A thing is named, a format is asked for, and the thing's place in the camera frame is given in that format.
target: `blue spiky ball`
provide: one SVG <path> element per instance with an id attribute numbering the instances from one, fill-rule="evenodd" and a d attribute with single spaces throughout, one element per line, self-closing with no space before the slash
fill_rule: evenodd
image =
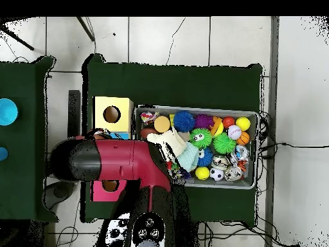
<path id="1" fill-rule="evenodd" d="M 213 161 L 213 153 L 209 148 L 199 149 L 198 166 L 207 167 Z"/>
<path id="2" fill-rule="evenodd" d="M 179 111 L 175 113 L 173 118 L 173 126 L 178 132 L 186 133 L 193 130 L 195 119 L 192 114 L 187 111 Z"/>

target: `green table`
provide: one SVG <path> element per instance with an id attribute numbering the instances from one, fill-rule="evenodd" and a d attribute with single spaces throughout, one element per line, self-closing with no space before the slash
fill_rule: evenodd
<path id="1" fill-rule="evenodd" d="M 82 73 L 83 131 L 92 129 L 93 96 L 130 98 L 150 104 L 259 112 L 262 67 L 185 67 L 105 63 L 90 55 Z M 245 221 L 254 225 L 255 189 L 185 187 L 194 221 Z M 114 204 L 90 201 L 90 184 L 82 187 L 85 218 L 109 218 Z"/>
<path id="2" fill-rule="evenodd" d="M 19 115 L 0 126 L 0 147 L 9 156 L 0 162 L 0 219 L 56 221 L 42 202 L 46 168 L 44 88 L 53 57 L 31 64 L 0 62 L 0 98 L 13 100 Z"/>

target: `orange ball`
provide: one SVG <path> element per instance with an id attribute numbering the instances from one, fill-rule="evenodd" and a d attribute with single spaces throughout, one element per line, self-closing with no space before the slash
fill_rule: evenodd
<path id="1" fill-rule="evenodd" d="M 249 143 L 250 136 L 246 132 L 242 132 L 241 137 L 237 139 L 236 143 L 238 145 L 244 146 L 245 144 Z"/>
<path id="2" fill-rule="evenodd" d="M 232 116 L 226 116 L 223 118 L 223 126 L 225 129 L 227 129 L 231 125 L 235 125 L 235 120 Z"/>

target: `yellow ball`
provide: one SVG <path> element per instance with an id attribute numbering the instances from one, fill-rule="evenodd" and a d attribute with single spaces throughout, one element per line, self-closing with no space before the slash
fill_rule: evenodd
<path id="1" fill-rule="evenodd" d="M 236 120 L 235 124 L 241 128 L 241 131 L 246 131 L 250 127 L 250 120 L 246 117 L 240 117 Z"/>
<path id="2" fill-rule="evenodd" d="M 207 167 L 199 167 L 196 169 L 195 175 L 200 180 L 206 180 L 210 175 L 210 171 L 208 170 Z"/>

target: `blue bowl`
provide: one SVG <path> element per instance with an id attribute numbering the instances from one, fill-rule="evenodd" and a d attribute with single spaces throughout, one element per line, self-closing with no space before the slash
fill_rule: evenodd
<path id="1" fill-rule="evenodd" d="M 0 147 L 0 161 L 5 160 L 8 157 L 8 151 L 4 147 Z"/>
<path id="2" fill-rule="evenodd" d="M 10 125 L 16 120 L 17 115 L 17 106 L 12 100 L 7 98 L 0 99 L 0 125 Z"/>

